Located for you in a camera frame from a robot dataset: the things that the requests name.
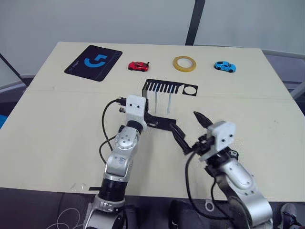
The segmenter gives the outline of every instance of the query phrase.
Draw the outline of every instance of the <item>blue logo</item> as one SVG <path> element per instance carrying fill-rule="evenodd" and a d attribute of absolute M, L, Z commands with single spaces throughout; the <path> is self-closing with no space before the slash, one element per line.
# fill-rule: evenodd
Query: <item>blue logo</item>
<path fill-rule="evenodd" d="M 107 56 L 105 56 L 105 55 L 101 55 L 101 54 L 98 54 L 96 57 L 95 57 L 95 61 L 99 61 L 99 60 L 105 60 L 107 58 Z M 85 59 L 85 65 L 87 66 L 87 67 L 89 67 L 89 68 L 98 68 L 98 67 L 101 67 L 101 66 L 103 66 L 104 64 L 106 64 L 106 62 L 104 62 L 104 61 L 101 61 L 101 62 L 99 62 L 99 63 L 91 63 L 90 62 L 90 59 L 89 58 L 86 58 Z"/>

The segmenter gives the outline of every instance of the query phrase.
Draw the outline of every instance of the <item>blue toy car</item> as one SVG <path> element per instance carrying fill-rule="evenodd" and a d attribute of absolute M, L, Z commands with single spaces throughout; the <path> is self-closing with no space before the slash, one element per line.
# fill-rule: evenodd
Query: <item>blue toy car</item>
<path fill-rule="evenodd" d="M 215 63 L 214 68 L 217 70 L 223 70 L 230 73 L 233 73 L 236 71 L 236 66 L 232 63 L 229 63 L 227 61 L 218 61 Z"/>

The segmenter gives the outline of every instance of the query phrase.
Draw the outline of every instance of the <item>red toy car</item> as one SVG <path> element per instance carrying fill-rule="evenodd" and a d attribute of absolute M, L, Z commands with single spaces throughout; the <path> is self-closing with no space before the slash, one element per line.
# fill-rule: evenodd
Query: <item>red toy car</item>
<path fill-rule="evenodd" d="M 146 72 L 148 70 L 148 66 L 149 62 L 147 63 L 143 63 L 143 62 L 131 62 L 128 65 L 128 69 L 129 70 L 136 70 L 136 71 L 142 71 L 142 72 Z"/>

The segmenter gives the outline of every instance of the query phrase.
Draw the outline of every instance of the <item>white wire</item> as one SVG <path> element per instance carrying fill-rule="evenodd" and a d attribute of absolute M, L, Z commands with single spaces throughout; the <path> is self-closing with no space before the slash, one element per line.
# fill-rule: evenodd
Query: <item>white wire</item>
<path fill-rule="evenodd" d="M 58 227 L 59 225 L 65 225 L 65 226 L 67 227 L 67 229 L 70 229 L 69 225 L 67 225 L 67 224 L 65 224 L 65 223 L 59 223 L 59 222 L 58 222 L 59 219 L 60 219 L 60 217 L 61 217 L 61 215 L 62 215 L 63 213 L 65 213 L 66 211 L 69 211 L 69 210 L 75 210 L 75 211 L 78 213 L 78 220 L 77 220 L 77 223 L 75 224 L 75 226 L 74 226 L 72 229 L 76 229 L 76 228 L 82 226 L 83 224 L 79 224 L 79 222 L 80 222 L 80 220 L 81 220 L 80 211 L 78 211 L 76 208 L 67 208 L 67 209 L 65 209 L 64 211 L 62 211 L 61 214 L 58 216 L 56 223 L 54 223 L 54 224 L 48 226 L 46 229 L 50 229 L 51 227 L 53 227 L 53 226 L 55 226 L 55 225 L 56 225 L 57 229 L 59 229 L 59 227 Z"/>

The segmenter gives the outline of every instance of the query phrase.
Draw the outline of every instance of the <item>robotic arm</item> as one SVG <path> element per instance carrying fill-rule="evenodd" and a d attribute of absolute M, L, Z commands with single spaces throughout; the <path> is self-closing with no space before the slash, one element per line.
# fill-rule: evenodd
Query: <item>robotic arm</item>
<path fill-rule="evenodd" d="M 88 206 L 85 229 L 121 229 L 120 215 L 125 204 L 125 189 L 130 177 L 133 157 L 138 150 L 140 134 L 147 128 L 144 121 L 146 99 L 129 95 L 120 109 L 126 113 L 127 125 L 115 137 L 115 146 L 108 157 L 99 193 Z"/>
<path fill-rule="evenodd" d="M 233 214 L 234 223 L 239 229 L 272 229 L 272 209 L 259 191 L 254 176 L 230 156 L 228 147 L 234 141 L 235 124 L 218 122 L 213 124 L 207 117 L 194 112 L 198 122 L 207 128 L 207 134 L 198 138 L 192 147 L 185 142 L 185 134 L 175 124 L 172 133 L 184 154 L 193 152 L 205 161 L 208 174 L 226 195 Z"/>

